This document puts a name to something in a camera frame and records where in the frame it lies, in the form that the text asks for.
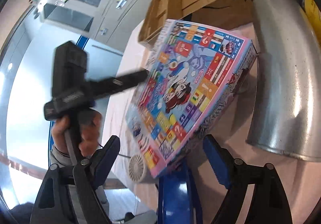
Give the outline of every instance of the black handheld device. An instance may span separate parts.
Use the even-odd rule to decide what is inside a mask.
[[[80,124],[90,123],[95,100],[134,87],[148,77],[140,70],[117,78],[101,81],[85,80],[87,53],[66,42],[56,48],[52,78],[52,100],[44,106],[46,120],[68,115],[70,126],[65,139],[72,166],[60,168],[52,164],[43,179],[31,215],[31,224],[78,223],[68,192],[68,185],[76,186],[82,212],[88,224],[110,224],[95,190],[104,184],[119,153],[120,140],[111,136],[102,149],[88,159],[82,156]]]

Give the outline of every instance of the screw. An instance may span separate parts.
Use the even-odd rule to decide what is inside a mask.
[[[57,169],[57,164],[51,164],[49,167],[52,171],[54,171],[55,169]]]
[[[83,159],[83,160],[80,162],[80,164],[83,165],[83,166],[87,165],[88,163],[89,163],[89,160],[88,160],[88,159]]]
[[[236,165],[242,165],[242,164],[243,164],[243,160],[242,160],[242,159],[239,159],[239,158],[236,158],[236,159],[234,160],[234,163],[235,163]]]
[[[266,164],[266,167],[269,169],[269,170],[273,170],[274,169],[274,165],[272,163],[267,163]]]

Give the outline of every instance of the fan grille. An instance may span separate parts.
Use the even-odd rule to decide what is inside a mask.
[[[128,173],[132,181],[139,182],[144,172],[144,162],[142,156],[136,154],[129,160]]]

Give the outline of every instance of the silver metal pipe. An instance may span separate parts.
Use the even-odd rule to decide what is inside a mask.
[[[247,143],[321,161],[321,49],[295,0],[254,0],[260,46]]]

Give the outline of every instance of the colorful game box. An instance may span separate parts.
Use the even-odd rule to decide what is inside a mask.
[[[167,20],[126,121],[153,177],[170,171],[232,101],[256,58],[252,41],[223,29]]]

